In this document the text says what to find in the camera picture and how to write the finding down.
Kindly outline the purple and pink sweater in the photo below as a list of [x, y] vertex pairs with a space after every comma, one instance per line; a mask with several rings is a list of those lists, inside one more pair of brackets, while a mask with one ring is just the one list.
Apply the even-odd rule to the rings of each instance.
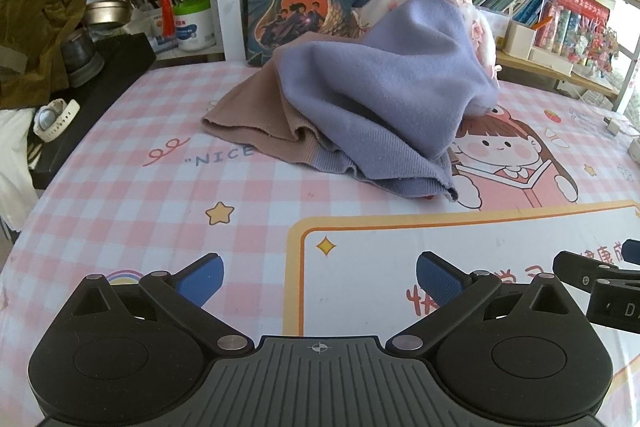
[[409, 0], [356, 39], [307, 34], [228, 92], [203, 128], [407, 198], [456, 199], [461, 121], [497, 103], [456, 0]]

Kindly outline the pink checkered cartoon table mat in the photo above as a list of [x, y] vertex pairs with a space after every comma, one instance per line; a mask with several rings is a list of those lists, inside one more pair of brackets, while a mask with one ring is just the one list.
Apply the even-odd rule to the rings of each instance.
[[66, 160], [1, 273], [3, 425], [40, 422], [28, 360], [88, 274], [134, 282], [213, 251], [224, 283], [206, 309], [250, 337], [388, 338], [435, 308], [416, 283], [423, 251], [521, 283], [559, 251], [619, 262], [639, 234], [638, 165], [588, 106], [505, 84], [501, 106], [546, 142], [578, 197], [477, 209], [399, 198], [205, 133], [203, 115], [248, 75], [239, 63], [148, 72]]

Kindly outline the white charger plug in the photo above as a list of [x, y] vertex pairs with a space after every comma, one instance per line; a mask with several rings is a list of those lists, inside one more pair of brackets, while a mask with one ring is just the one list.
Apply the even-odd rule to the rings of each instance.
[[603, 121], [605, 122], [606, 131], [610, 132], [612, 135], [621, 134], [631, 136], [631, 138], [634, 138], [636, 136], [634, 130], [631, 129], [628, 121], [626, 120], [605, 117]]

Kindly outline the white cloth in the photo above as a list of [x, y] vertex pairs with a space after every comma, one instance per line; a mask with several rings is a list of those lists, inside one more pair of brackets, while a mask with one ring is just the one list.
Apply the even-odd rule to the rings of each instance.
[[21, 232], [38, 202], [27, 165], [27, 135], [35, 109], [2, 109], [0, 120], [1, 219]]

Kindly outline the white smart watch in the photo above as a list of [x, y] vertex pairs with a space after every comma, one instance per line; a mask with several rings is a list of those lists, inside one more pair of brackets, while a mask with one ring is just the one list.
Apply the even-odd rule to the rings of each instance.
[[65, 132], [79, 111], [80, 105], [75, 100], [65, 102], [57, 98], [37, 110], [32, 130], [42, 142], [53, 142]]

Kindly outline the black speaker box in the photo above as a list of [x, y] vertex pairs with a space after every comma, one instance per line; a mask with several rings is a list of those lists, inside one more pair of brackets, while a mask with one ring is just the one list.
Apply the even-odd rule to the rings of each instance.
[[142, 32], [100, 40], [96, 50], [104, 60], [101, 72], [78, 88], [58, 92], [65, 102], [75, 100], [79, 112], [59, 138], [43, 144], [37, 164], [30, 172], [37, 190], [49, 185], [93, 125], [156, 59], [148, 37]]

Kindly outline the white pen holder box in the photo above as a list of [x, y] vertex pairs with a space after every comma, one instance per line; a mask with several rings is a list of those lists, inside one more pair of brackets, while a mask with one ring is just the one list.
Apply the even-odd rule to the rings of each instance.
[[510, 20], [506, 30], [506, 38], [504, 38], [503, 52], [520, 60], [527, 60], [535, 37], [536, 30], [515, 20]]

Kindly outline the white jar green lid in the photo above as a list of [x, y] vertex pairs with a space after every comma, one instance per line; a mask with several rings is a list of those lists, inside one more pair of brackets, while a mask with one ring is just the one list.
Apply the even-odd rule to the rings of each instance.
[[216, 43], [215, 26], [209, 0], [189, 0], [174, 7], [178, 48], [201, 51]]

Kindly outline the metal bowl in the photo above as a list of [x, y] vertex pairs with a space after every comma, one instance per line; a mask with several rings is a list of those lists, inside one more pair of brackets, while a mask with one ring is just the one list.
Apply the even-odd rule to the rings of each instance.
[[86, 5], [84, 23], [87, 26], [122, 27], [130, 22], [132, 6], [122, 0], [103, 0]]

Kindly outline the pink white plush bunny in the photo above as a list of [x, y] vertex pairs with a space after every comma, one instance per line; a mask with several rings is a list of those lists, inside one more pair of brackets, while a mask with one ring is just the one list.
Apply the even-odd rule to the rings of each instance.
[[496, 105], [495, 39], [472, 0], [371, 0], [358, 15], [352, 75], [386, 108], [456, 127]]

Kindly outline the olive green jacket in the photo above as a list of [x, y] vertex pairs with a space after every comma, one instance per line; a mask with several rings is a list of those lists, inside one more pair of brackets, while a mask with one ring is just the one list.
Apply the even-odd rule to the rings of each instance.
[[63, 41], [78, 27], [87, 0], [1, 0], [1, 45], [24, 54], [24, 72], [1, 80], [1, 107], [47, 104], [70, 87]]

